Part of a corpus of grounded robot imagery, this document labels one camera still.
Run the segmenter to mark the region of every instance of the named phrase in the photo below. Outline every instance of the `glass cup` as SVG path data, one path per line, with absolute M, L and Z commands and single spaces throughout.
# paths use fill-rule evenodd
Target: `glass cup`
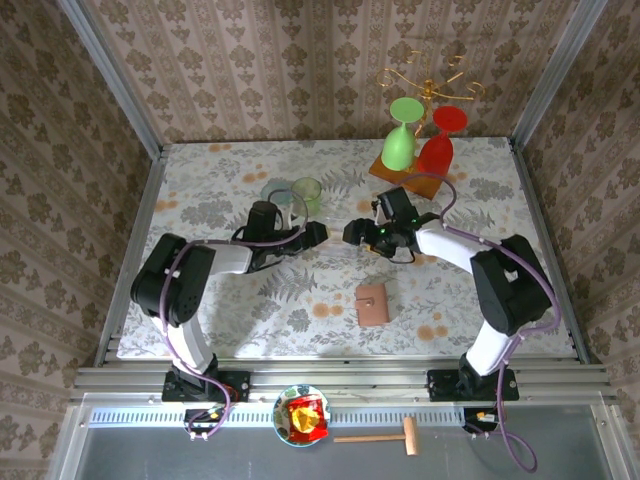
M 311 177 L 299 178 L 291 185 L 291 191 L 304 199 L 310 217 L 318 214 L 320 211 L 320 194 L 322 193 L 322 185 L 318 180 Z M 291 213 L 295 216 L 304 216 L 304 205 L 296 196 L 293 196 Z

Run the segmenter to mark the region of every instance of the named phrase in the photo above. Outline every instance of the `leaf pattern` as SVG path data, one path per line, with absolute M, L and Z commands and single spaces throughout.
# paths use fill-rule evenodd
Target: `leaf pattern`
M 498 238 L 518 232 L 537 244 L 506 141 L 456 138 L 453 143 L 451 174 L 459 178 L 460 198 L 447 221 Z M 381 148 L 382 140 L 362 140 L 190 144 L 172 150 L 145 257 L 165 232 L 228 239 L 269 182 L 313 175 L 323 186 L 313 219 L 329 226 L 330 242 L 260 272 L 210 278 L 198 316 L 218 356 L 460 355 L 471 344 L 482 314 L 469 274 L 424 256 L 414 265 L 394 265 L 341 240 L 351 219 L 372 215 L 375 194 L 392 188 L 367 173 Z M 486 190 L 486 199 L 476 198 L 476 190 Z M 433 201 L 411 199 L 420 213 L 439 212 L 449 195 L 443 187 Z M 359 207 L 361 201 L 366 209 Z M 385 327 L 358 326 L 354 292 L 367 283 L 387 286 L 392 320 Z M 522 351 L 572 353 L 564 327 L 528 340 Z M 132 305 L 119 355 L 166 354 L 149 319 Z

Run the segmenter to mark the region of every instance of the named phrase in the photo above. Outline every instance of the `purple cable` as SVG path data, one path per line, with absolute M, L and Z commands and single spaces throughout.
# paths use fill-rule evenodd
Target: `purple cable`
M 285 239 L 278 240 L 278 241 L 275 241 L 275 242 L 243 242 L 243 241 L 237 241 L 237 240 L 233 240 L 233 241 L 231 241 L 231 240 L 230 241 L 224 241 L 224 240 L 192 240 L 191 242 L 188 242 L 184 247 L 182 247 L 182 249 L 176 255 L 176 258 L 174 259 L 173 263 L 171 264 L 171 267 L 169 268 L 169 271 L 167 272 L 167 276 L 165 277 L 164 284 L 162 285 L 162 290 L 160 291 L 160 301 L 159 301 L 159 305 L 158 305 L 158 316 L 160 317 L 160 320 L 162 321 L 162 337 L 164 339 L 164 343 L 167 345 L 167 348 L 169 349 L 169 353 L 171 354 L 171 356 L 174 359 L 176 359 L 180 363 L 180 365 L 184 368 L 184 370 L 186 370 L 187 372 L 189 372 L 191 375 L 193 375 L 194 377 L 196 377 L 199 380 L 211 383 L 216 388 L 218 388 L 222 392 L 222 394 L 224 395 L 224 402 L 225 402 L 224 403 L 224 413 L 222 414 L 222 417 L 218 421 L 217 425 L 215 427 L 213 427 L 209 432 L 207 432 L 207 436 L 211 436 L 214 433 L 216 433 L 220 429 L 222 424 L 229 417 L 229 413 L 231 411 L 231 408 L 230 408 L 231 407 L 231 397 L 229 397 L 229 392 L 227 391 L 227 389 L 225 388 L 225 386 L 222 383 L 220 383 L 215 378 L 205 377 L 204 375 L 202 375 L 201 373 L 196 371 L 193 367 L 191 367 L 189 364 L 187 364 L 184 360 L 182 360 L 182 358 L 180 357 L 180 355 L 176 351 L 175 347 L 171 343 L 171 340 L 169 339 L 169 321 L 167 320 L 167 312 L 166 312 L 166 303 L 167 303 L 167 294 L 169 292 L 169 285 L 171 284 L 171 279 L 173 278 L 173 274 L 177 270 L 178 265 L 180 265 L 180 262 L 182 261 L 182 258 L 195 245 L 241 245 L 241 246 L 244 246 L 244 247 L 277 247 L 279 245 L 284 245 L 285 243 L 288 243 L 291 240 L 295 240 L 300 235 L 302 235 L 304 233 L 305 227 L 307 226 L 307 221 L 309 220 L 309 209 L 307 207 L 307 203 L 304 201 L 304 198 L 302 198 L 302 196 L 300 196 L 299 194 L 297 194 L 294 191 L 287 190 L 287 189 L 278 189 L 278 190 L 272 191 L 271 194 L 269 194 L 268 199 L 270 199 L 271 195 L 273 195 L 274 193 L 287 192 L 287 191 L 289 191 L 294 197 L 297 197 L 299 200 L 301 200 L 302 204 L 304 205 L 304 210 L 305 210 L 304 220 L 302 221 L 302 225 L 300 226 L 300 228 L 298 229 L 297 232 L 295 232 L 293 235 L 291 235 L 291 236 L 289 236 L 289 237 L 287 237 Z M 189 431 L 190 432 L 191 432 L 191 426 L 192 425 L 193 425 L 193 422 L 190 422 L 189 423 Z
M 520 343 L 522 343 L 522 340 L 524 340 L 525 337 L 527 337 L 529 335 L 532 335 L 534 333 L 540 333 L 540 332 L 545 332 L 545 331 L 549 331 L 549 330 L 554 330 L 554 329 L 558 328 L 558 326 L 560 325 L 562 314 L 561 314 L 561 311 L 560 311 L 560 305 L 558 303 L 558 299 L 556 298 L 555 294 L 553 293 L 553 289 L 551 288 L 549 283 L 544 279 L 544 277 L 542 275 L 540 275 L 536 271 L 535 268 L 533 268 L 529 263 L 527 263 L 525 260 L 520 258 L 518 255 L 516 255 L 512 251 L 506 249 L 505 247 L 503 247 L 500 244 L 497 244 L 495 242 L 486 240 L 483 237 L 480 237 L 479 235 L 476 235 L 476 234 L 473 234 L 473 233 L 470 233 L 470 232 L 466 232 L 464 230 L 460 230 L 459 228 L 451 227 L 451 226 L 449 226 L 449 225 L 447 225 L 445 223 L 445 221 L 444 221 L 445 214 L 451 209 L 451 207 L 453 207 L 454 203 L 456 202 L 456 200 L 458 198 L 458 194 L 456 192 L 455 187 L 453 186 L 453 183 L 451 183 L 447 178 L 442 177 L 440 175 L 436 175 L 434 173 L 416 173 L 416 174 L 409 175 L 408 177 L 402 179 L 396 185 L 402 185 L 402 184 L 408 182 L 409 180 L 412 180 L 412 179 L 418 178 L 418 177 L 429 177 L 429 178 L 436 178 L 438 180 L 442 180 L 451 189 L 451 192 L 453 194 L 453 199 L 451 200 L 451 202 L 445 208 L 442 209 L 442 212 L 440 213 L 440 224 L 442 225 L 442 228 L 444 230 L 449 231 L 451 233 L 454 233 L 455 235 L 458 235 L 458 236 L 460 236 L 462 238 L 465 238 L 467 240 L 478 242 L 481 245 L 488 245 L 488 246 L 490 246 L 492 248 L 495 248 L 496 250 L 498 250 L 503 255 L 506 255 L 507 257 L 509 257 L 511 260 L 513 260 L 518 265 L 520 265 L 522 268 L 524 268 L 527 271 L 527 273 L 529 275 L 531 275 L 540 284 L 540 287 L 542 287 L 542 290 L 544 290 L 544 293 L 547 295 L 547 297 L 549 297 L 549 301 L 551 302 L 551 306 L 553 307 L 554 321 L 551 322 L 549 325 L 542 325 L 542 326 L 539 326 L 539 327 L 525 328 L 524 330 L 522 330 L 521 332 L 518 333 L 518 336 L 515 338 L 513 343 L 511 343 L 511 345 L 509 345 L 507 350 L 502 355 L 502 358 L 500 359 L 501 365 L 500 365 L 500 369 L 499 369 L 499 372 L 498 372 L 498 390 L 496 392 L 496 401 L 497 401 L 497 409 L 498 409 L 498 423 L 500 425 L 500 434 L 502 435 L 502 439 L 504 440 L 504 443 L 505 443 L 505 445 L 507 447 L 507 451 L 509 452 L 509 455 L 511 456 L 513 461 L 522 470 L 524 470 L 525 472 L 527 472 L 527 473 L 535 473 L 536 470 L 538 469 L 538 458 L 536 457 L 536 454 L 533 451 L 533 448 L 531 447 L 531 445 L 529 445 L 527 443 L 527 441 L 524 438 L 522 438 L 522 437 L 520 437 L 520 436 L 518 436 L 516 434 L 510 433 L 506 429 L 505 420 L 504 420 L 503 386 L 502 386 L 502 384 L 504 382 L 504 374 L 505 374 L 505 371 L 506 371 L 506 368 L 507 368 L 507 364 L 509 363 L 509 360 L 511 359 L 511 355 L 513 355 L 513 352 L 516 350 L 516 348 L 518 348 Z M 513 447 L 511 446 L 510 440 L 517 441 L 526 450 L 529 451 L 529 453 L 531 454 L 531 457 L 533 458 L 533 465 L 531 467 L 527 467 L 522 462 L 522 460 L 520 460 L 518 458 L 518 456 L 513 451 Z

